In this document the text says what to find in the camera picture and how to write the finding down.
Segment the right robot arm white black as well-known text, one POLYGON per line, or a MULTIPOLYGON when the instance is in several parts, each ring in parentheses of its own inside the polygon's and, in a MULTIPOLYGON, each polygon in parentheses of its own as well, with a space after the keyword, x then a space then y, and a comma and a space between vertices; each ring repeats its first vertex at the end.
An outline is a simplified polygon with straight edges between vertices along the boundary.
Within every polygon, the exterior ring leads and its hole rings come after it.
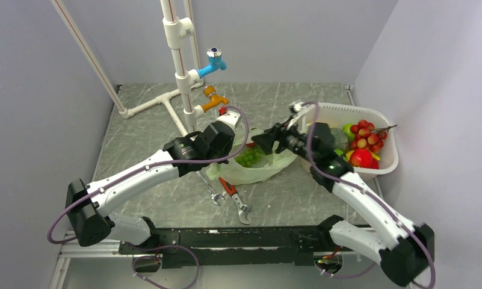
POLYGON ((327 124, 321 123, 318 132, 312 126, 307 133, 300 133, 295 127, 278 123, 253 136, 252 141, 266 154, 288 150, 308 160, 313 179, 348 203, 373 229, 368 232, 340 217, 329 217, 317 233, 320 247, 347 247, 378 264, 401 287, 418 286, 415 279, 429 269, 427 288, 434 288, 434 230, 402 216, 373 192, 335 152, 335 138, 327 124))

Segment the red grape bunch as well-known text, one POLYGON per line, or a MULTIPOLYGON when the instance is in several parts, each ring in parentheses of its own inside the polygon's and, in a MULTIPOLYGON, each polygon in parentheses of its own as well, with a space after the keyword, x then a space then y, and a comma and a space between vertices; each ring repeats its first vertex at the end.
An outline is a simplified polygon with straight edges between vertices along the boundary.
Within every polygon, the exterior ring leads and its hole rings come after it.
POLYGON ((366 149, 375 154, 379 154, 385 145, 385 141, 389 136, 391 129, 396 128, 397 125, 376 128, 375 124, 365 119, 353 123, 351 127, 352 133, 355 134, 355 139, 350 142, 349 149, 366 149))

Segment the pale green plastic bag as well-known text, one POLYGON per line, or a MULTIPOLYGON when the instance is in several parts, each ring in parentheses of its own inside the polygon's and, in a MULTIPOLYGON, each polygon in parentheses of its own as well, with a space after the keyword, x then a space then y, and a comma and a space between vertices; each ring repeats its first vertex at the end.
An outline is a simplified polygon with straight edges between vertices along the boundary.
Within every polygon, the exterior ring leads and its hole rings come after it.
MULTIPOLYGON (((235 133, 236 135, 234 138, 233 147, 231 149, 232 152, 235 152, 238 149, 241 149, 242 152, 246 147, 258 148, 258 146, 255 145, 250 138, 248 139, 247 144, 243 145, 243 129, 237 129, 235 133)), ((227 164, 214 163, 209 165, 205 170, 207 177, 210 180, 223 178, 232 185, 264 182, 279 173, 284 168, 288 167, 297 158, 294 154, 288 151, 280 154, 275 154, 273 152, 272 154, 268 155, 262 152, 261 161, 255 164, 253 167, 246 168, 239 165, 235 161, 235 157, 229 159, 227 164)))

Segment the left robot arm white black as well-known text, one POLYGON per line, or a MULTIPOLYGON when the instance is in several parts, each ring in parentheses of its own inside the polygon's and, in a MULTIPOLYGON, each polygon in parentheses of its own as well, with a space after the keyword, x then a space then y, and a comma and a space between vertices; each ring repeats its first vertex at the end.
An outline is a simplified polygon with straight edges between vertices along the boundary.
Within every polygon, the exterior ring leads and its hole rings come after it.
POLYGON ((224 162, 235 128, 234 123, 218 119, 202 132, 175 138, 148 159, 109 178, 89 184, 72 181, 67 188, 66 215, 79 245, 88 247, 112 238, 130 242, 144 253, 154 251, 159 237, 150 219, 123 216, 115 209, 152 187, 224 162))

